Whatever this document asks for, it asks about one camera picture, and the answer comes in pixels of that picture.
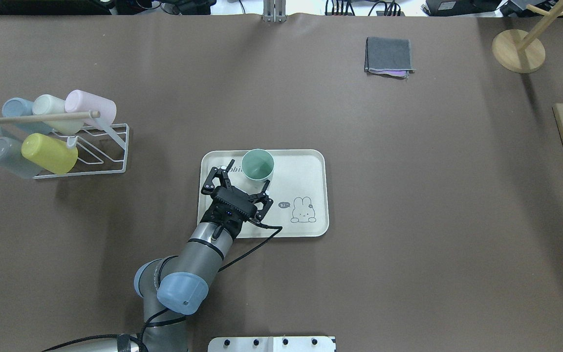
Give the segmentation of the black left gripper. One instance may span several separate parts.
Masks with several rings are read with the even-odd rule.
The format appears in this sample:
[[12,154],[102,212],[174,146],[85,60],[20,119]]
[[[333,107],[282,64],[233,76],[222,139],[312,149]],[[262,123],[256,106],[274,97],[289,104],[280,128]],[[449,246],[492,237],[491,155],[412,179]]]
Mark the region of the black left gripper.
[[[203,185],[201,185],[200,193],[210,197],[234,196],[235,189],[229,178],[229,169],[232,168],[234,163],[235,159],[232,159],[224,168],[213,167],[205,178]],[[220,238],[223,231],[228,232],[232,239],[236,239],[244,222],[260,223],[273,204],[273,200],[267,193],[270,183],[270,180],[266,180],[259,193],[248,196],[247,201],[251,204],[248,220],[243,218],[240,213],[235,212],[229,205],[214,202],[212,199],[212,204],[201,219],[201,222],[214,223],[218,226],[213,232],[212,239]]]

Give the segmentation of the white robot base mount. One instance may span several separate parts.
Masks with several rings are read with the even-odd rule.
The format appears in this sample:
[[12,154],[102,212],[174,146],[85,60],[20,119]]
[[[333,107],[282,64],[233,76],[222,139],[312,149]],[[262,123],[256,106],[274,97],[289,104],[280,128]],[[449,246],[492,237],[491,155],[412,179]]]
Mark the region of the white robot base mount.
[[330,336],[247,336],[218,337],[208,344],[208,352],[335,352]]

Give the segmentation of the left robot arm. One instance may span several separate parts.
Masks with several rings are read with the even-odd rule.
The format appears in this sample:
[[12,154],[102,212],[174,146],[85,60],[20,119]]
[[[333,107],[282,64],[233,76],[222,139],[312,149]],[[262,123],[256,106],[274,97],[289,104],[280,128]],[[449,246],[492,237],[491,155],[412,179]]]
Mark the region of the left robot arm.
[[230,162],[213,167],[201,187],[212,203],[181,254],[155,259],[141,266],[134,288],[143,299],[145,323],[136,334],[100,334],[51,347],[56,352],[185,351],[186,316],[194,314],[208,295],[232,243],[245,222],[261,229],[273,205],[267,189],[271,176],[259,178],[263,188],[248,194],[230,182]]

